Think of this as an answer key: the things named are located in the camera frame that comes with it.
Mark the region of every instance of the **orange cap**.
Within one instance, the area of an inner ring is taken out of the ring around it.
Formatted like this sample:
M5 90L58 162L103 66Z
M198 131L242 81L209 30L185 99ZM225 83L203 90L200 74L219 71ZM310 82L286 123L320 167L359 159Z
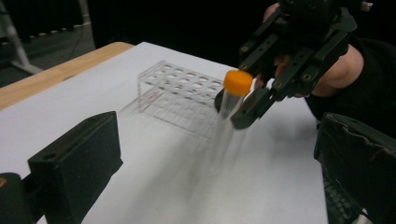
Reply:
M224 78L224 90L234 95L247 95L250 92L253 77L242 70L230 70Z

